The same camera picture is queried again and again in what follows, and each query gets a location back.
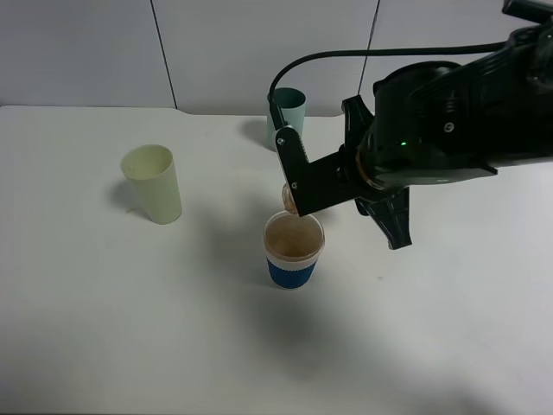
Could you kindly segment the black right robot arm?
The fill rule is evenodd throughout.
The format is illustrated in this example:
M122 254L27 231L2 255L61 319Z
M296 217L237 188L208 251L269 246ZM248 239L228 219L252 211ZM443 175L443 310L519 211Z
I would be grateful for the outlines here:
M478 60L459 65L434 52L376 82L373 110L358 96L342 104L343 174L392 250L411 242L410 187L552 158L552 8L507 1L502 10L527 26L476 48Z

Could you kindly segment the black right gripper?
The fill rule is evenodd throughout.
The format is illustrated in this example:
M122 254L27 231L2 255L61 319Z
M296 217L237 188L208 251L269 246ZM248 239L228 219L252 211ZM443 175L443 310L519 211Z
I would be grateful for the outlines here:
M410 184L385 184L375 176L371 145L361 142L374 115L360 95L344 99L345 143L333 154L334 203L355 199L362 216L371 217L391 250L412 244L410 237Z

